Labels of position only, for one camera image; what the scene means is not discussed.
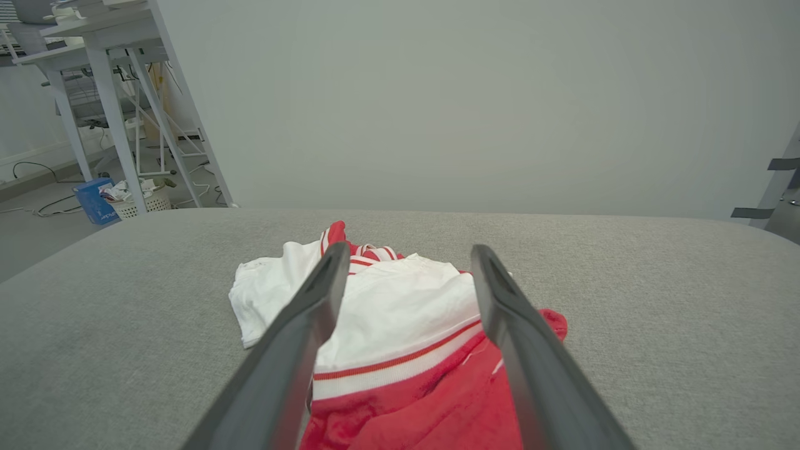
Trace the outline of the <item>white perforated waste basket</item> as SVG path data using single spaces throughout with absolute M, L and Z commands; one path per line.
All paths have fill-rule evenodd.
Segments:
M 149 213 L 167 211 L 172 208 L 171 200 L 169 199 L 169 188 L 174 188 L 176 185 L 168 177 L 157 177 L 157 179 L 140 177 L 139 180 L 146 210 Z M 128 182 L 121 181 L 114 185 L 106 183 L 99 188 L 99 193 L 111 205 L 112 210 L 120 219 L 130 219 L 137 216 L 138 209 L 134 203 Z

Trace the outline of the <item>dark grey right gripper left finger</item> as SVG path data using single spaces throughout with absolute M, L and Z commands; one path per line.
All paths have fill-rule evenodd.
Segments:
M 294 450 L 320 348 L 336 327 L 351 249 L 329 246 L 182 450 Z

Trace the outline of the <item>grey stand with black tape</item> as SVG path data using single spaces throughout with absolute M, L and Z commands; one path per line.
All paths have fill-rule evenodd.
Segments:
M 771 177 L 757 207 L 734 208 L 731 217 L 800 245 L 800 122 L 767 171 Z

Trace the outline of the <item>white folding rack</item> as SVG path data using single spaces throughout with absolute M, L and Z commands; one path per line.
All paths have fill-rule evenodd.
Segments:
M 139 66 L 131 66 L 131 75 L 137 79 L 136 119 L 141 122 L 137 131 L 144 133 L 135 142 L 137 173 L 145 177 L 176 176 L 181 170 L 171 167 L 175 150 L 189 165 L 208 161 L 199 131 L 186 127 L 186 122 L 172 112 L 178 86 L 171 64 L 140 62 Z

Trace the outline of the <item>blue cardboard box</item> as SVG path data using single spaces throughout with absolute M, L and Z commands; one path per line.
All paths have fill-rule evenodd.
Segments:
M 92 224 L 105 225 L 119 219 L 117 212 L 100 193 L 102 188 L 114 185 L 111 177 L 98 177 L 72 187 L 72 193 Z

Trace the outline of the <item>red white basketball jersey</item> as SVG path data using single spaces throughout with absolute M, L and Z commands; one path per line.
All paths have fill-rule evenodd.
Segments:
M 349 245 L 309 398 L 299 450 L 523 450 L 471 273 L 419 254 Z

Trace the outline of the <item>small white table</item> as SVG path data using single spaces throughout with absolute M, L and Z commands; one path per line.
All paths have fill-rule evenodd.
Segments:
M 63 71 L 69 69 L 81 69 L 89 65 L 88 54 L 84 44 L 65 46 L 58 49 L 49 49 L 42 53 L 19 56 L 11 51 L 12 63 L 17 66 L 34 65 L 46 76 L 51 85 L 52 96 L 54 96 L 58 111 L 61 114 L 62 122 L 74 153 L 80 172 L 86 182 L 94 179 L 88 157 L 84 151 L 84 146 L 78 125 L 69 102 L 68 89 L 64 80 Z

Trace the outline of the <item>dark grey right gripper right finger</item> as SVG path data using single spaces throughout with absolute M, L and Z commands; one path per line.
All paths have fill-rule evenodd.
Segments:
M 524 450 L 636 450 L 490 247 L 472 247 L 471 272 L 484 333 L 502 353 Z

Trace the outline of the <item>large white table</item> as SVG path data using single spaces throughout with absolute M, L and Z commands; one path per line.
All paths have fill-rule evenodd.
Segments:
M 149 77 L 149 65 L 173 61 L 173 57 L 166 51 L 166 34 L 158 29 L 154 18 L 155 0 L 63 0 L 54 3 L 58 9 L 66 6 L 79 8 L 83 5 L 97 9 L 97 14 L 83 17 L 81 12 L 76 11 L 71 20 L 47 27 L 41 34 L 44 38 L 82 38 L 87 63 L 94 76 L 98 97 L 109 124 L 109 133 L 114 141 L 125 180 L 131 188 L 137 213 L 147 213 L 148 207 L 138 180 L 140 174 L 136 163 L 141 159 L 131 154 L 122 104 L 118 99 L 118 84 L 113 72 L 117 59 L 122 59 L 120 65 L 129 68 L 128 72 L 135 86 L 145 94 L 154 124 L 167 142 L 169 153 L 174 158 L 178 174 L 189 191 L 191 201 L 195 207 L 201 208 L 201 196 L 194 188 L 191 172 L 173 133 L 172 125 L 175 122 L 164 110 L 163 101 Z

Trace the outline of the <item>grey partition support post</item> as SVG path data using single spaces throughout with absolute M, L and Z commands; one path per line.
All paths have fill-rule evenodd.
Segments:
M 168 6 L 170 2 L 169 0 L 148 0 L 148 3 L 152 12 L 152 17 L 154 18 L 158 28 L 160 38 L 164 43 L 167 54 L 169 55 L 169 62 L 174 68 L 172 71 L 176 77 L 176 84 L 182 89 L 182 96 L 185 99 L 186 110 L 189 112 L 189 116 L 192 119 L 192 125 L 197 128 L 198 136 L 202 139 L 207 158 L 209 159 L 209 165 L 212 166 L 212 173 L 214 174 L 218 185 L 220 185 L 222 198 L 224 199 L 228 208 L 239 208 L 239 205 L 233 201 L 231 192 L 229 192 L 228 183 L 224 179 L 222 171 L 218 166 L 217 157 L 215 156 L 213 147 L 209 142 L 208 134 L 206 134 L 206 130 L 198 114 L 198 109 L 196 103 L 194 102 L 194 98 L 192 97 L 191 89 L 188 86 L 188 82 L 186 82 L 182 64 L 178 59 L 178 54 L 173 42 L 173 38 L 176 36 L 176 33 L 169 30 L 168 23 L 164 17 L 164 8 L 165 6 Z

